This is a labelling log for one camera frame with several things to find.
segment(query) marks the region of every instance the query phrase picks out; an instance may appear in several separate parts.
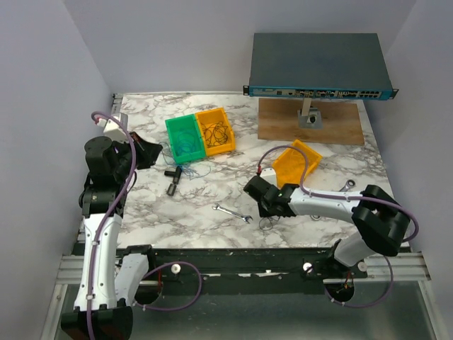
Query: silver wrench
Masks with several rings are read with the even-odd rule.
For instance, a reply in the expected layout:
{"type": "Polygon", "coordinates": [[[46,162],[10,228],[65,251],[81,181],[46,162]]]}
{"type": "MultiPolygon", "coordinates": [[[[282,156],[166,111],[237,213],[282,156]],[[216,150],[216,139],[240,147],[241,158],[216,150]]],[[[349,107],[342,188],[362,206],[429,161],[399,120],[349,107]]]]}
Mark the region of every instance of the silver wrench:
{"type": "Polygon", "coordinates": [[[220,210],[220,211],[223,211],[224,213],[233,215],[234,217],[240,218],[241,220],[243,220],[245,223],[248,223],[248,224],[250,224],[249,220],[253,220],[253,218],[251,216],[241,215],[238,212],[234,212],[234,211],[231,211],[230,209],[223,208],[223,207],[220,206],[219,203],[215,203],[212,206],[212,209],[220,210]]]}
{"type": "MultiPolygon", "coordinates": [[[[345,193],[346,191],[349,191],[350,189],[355,187],[355,181],[353,179],[348,179],[345,183],[345,185],[339,190],[341,193],[345,193]]],[[[310,218],[313,221],[318,221],[321,216],[318,215],[310,215],[310,218]]]]}

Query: yellow bin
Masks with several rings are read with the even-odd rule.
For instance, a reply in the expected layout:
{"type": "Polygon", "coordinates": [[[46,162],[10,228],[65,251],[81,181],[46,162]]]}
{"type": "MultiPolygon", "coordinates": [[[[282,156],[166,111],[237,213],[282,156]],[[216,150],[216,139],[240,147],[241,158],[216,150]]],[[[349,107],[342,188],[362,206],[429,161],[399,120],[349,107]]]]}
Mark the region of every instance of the yellow bin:
{"type": "MultiPolygon", "coordinates": [[[[300,140],[295,140],[291,145],[305,152],[309,159],[309,168],[305,174],[306,178],[318,167],[319,162],[323,157],[300,140]]],[[[278,187],[282,188],[286,183],[299,184],[302,172],[304,172],[304,167],[304,157],[296,150],[286,149],[272,164],[272,168],[274,168],[275,173],[277,174],[278,187]]]]}
{"type": "Polygon", "coordinates": [[[234,133],[224,108],[195,114],[206,155],[213,156],[236,149],[234,133]]]}

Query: wall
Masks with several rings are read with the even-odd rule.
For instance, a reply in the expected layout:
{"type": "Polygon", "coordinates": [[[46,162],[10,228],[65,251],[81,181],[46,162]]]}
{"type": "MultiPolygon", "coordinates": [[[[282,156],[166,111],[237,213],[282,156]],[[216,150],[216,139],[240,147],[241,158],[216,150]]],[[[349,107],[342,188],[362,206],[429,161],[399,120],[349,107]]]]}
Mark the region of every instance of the wall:
{"type": "Polygon", "coordinates": [[[386,54],[393,101],[369,106],[399,202],[421,225],[433,288],[453,337],[453,3],[418,0],[386,54]]]}
{"type": "Polygon", "coordinates": [[[255,32],[376,32],[415,0],[64,0],[114,92],[241,91],[255,32]]]}
{"type": "Polygon", "coordinates": [[[60,0],[0,4],[0,339],[39,339],[110,91],[60,0]]]}

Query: wooden plank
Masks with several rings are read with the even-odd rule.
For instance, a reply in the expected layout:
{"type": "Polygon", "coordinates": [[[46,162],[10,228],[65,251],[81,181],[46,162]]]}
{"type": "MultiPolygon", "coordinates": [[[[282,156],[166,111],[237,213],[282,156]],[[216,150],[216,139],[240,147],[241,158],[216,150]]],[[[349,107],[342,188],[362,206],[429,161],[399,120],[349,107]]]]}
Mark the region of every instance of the wooden plank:
{"type": "Polygon", "coordinates": [[[312,101],[311,105],[321,111],[320,130],[299,127],[297,111],[302,108],[302,101],[260,98],[258,138],[342,145],[365,143],[356,104],[312,101]]]}

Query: marble surface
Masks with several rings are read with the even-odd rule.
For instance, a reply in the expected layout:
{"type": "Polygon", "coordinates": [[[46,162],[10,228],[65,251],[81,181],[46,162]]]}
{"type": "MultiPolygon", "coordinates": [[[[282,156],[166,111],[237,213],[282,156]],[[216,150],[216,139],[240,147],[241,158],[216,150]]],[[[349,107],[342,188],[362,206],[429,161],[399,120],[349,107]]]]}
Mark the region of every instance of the marble surface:
{"type": "MultiPolygon", "coordinates": [[[[360,112],[365,145],[346,146],[314,144],[309,146],[323,156],[319,167],[306,180],[306,186],[339,190],[347,179],[354,179],[355,189],[377,184],[391,194],[384,164],[363,102],[356,101],[360,112]]],[[[118,246],[152,244],[168,248],[223,247],[329,247],[338,238],[356,231],[349,223],[309,216],[282,218],[268,231],[258,227],[258,207],[243,187],[256,172],[261,155],[276,145],[288,142],[259,140],[258,99],[230,94],[129,94],[121,112],[129,115],[129,130],[150,142],[168,142],[165,119],[223,107],[236,138],[236,151],[220,154],[191,165],[200,178],[182,175],[174,197],[166,195],[171,179],[164,170],[171,168],[161,155],[156,166],[138,171],[135,187],[127,197],[125,217],[118,246]],[[220,205],[251,215],[247,225],[238,218],[213,210],[220,205]]],[[[270,166],[281,151],[263,162],[270,166]]]]}

